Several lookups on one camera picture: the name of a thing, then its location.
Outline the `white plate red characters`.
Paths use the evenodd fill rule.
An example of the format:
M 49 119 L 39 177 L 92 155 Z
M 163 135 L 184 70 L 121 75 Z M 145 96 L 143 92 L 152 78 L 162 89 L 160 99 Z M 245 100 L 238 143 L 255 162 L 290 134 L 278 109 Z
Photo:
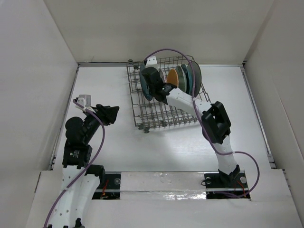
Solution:
M 166 80 L 166 75 L 165 75 L 165 73 L 164 73 L 163 70 L 161 70 L 161 69 L 159 70 L 159 75 L 160 75 L 160 77 L 161 77 L 163 83 L 166 83 L 166 82 L 167 82 L 167 80 Z

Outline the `dark teal blossom plate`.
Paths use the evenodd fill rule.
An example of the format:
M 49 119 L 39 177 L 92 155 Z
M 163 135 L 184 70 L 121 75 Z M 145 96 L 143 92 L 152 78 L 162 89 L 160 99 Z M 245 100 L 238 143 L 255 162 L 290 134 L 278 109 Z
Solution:
M 151 101 L 153 99 L 153 96 L 149 93 L 149 88 L 148 88 L 148 85 L 146 84 L 146 81 L 142 75 L 142 71 L 145 69 L 145 65 L 144 63 L 142 63 L 140 65 L 140 72 L 139 72 L 139 75 L 140 75 L 140 83 L 141 83 L 141 87 L 142 87 L 142 92 L 143 92 L 143 95 L 144 97 L 148 100 L 148 101 Z

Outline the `round woven bamboo tray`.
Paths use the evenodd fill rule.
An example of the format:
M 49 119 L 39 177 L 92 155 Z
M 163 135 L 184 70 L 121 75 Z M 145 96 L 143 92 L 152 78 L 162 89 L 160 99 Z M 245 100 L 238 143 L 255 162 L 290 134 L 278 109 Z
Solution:
M 178 73 L 175 69 L 171 69 L 167 75 L 167 83 L 174 85 L 175 87 L 179 86 Z

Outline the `light green flower plate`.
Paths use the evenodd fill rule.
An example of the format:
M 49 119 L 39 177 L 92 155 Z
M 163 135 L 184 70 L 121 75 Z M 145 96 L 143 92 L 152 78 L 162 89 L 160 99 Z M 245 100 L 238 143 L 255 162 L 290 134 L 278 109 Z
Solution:
M 186 75 L 182 69 L 181 66 L 177 66 L 175 68 L 177 74 L 178 74 L 178 88 L 182 90 L 183 92 L 187 91 L 187 79 Z

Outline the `teal scalloped plate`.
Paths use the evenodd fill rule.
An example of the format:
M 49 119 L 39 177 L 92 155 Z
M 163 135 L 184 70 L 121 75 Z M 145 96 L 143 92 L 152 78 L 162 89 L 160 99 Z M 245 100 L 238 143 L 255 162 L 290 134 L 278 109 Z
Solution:
M 185 64 L 182 64 L 181 68 L 183 69 L 186 76 L 186 82 L 187 82 L 186 93 L 191 95 L 193 89 L 193 78 L 192 78 L 191 68 L 189 66 L 186 66 Z

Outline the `cream plate tree drawing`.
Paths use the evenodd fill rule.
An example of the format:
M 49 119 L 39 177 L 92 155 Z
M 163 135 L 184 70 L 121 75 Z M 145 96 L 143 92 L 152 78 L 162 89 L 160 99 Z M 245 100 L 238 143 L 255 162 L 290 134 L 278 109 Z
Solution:
M 188 64 L 188 66 L 191 68 L 192 78 L 193 78 L 192 92 L 194 91 L 194 97 L 196 97 L 200 91 L 201 70 L 198 63 L 196 63 L 195 61 L 191 62 L 191 64 Z

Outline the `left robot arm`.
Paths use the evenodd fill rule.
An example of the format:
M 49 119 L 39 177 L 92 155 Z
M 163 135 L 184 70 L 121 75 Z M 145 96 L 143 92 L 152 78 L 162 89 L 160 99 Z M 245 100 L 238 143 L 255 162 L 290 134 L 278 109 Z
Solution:
M 66 142 L 62 161 L 60 194 L 53 203 L 44 222 L 45 228 L 82 228 L 83 218 L 94 192 L 105 185 L 105 169 L 94 165 L 89 142 L 98 128 L 114 124 L 118 106 L 95 107 L 76 104 L 85 114 L 85 119 L 71 117 L 65 124 Z

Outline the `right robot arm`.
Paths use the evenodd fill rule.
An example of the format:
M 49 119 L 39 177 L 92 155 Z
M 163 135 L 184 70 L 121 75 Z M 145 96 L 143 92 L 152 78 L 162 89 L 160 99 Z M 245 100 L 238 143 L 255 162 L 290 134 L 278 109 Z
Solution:
M 240 172 L 230 144 L 231 122 L 221 102 L 207 103 L 193 98 L 171 83 L 164 83 L 159 71 L 145 67 L 142 76 L 149 93 L 159 102 L 181 109 L 196 116 L 202 127 L 203 136 L 209 141 L 218 160 L 219 181 L 230 187 L 237 181 Z

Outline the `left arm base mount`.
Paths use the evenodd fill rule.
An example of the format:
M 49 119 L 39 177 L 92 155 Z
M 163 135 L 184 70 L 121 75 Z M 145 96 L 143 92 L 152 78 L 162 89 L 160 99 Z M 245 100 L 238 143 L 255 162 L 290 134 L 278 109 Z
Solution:
M 120 199 L 120 172 L 106 172 L 105 180 L 93 194 L 93 200 L 119 200 Z

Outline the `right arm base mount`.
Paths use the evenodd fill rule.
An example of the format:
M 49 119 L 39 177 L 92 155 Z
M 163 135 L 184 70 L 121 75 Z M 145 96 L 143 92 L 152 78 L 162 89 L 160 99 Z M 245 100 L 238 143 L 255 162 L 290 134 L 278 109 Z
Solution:
M 244 172 L 240 172 L 232 181 L 225 183 L 220 179 L 218 172 L 207 172 L 201 185 L 206 189 L 207 199 L 249 199 L 250 194 L 247 179 Z

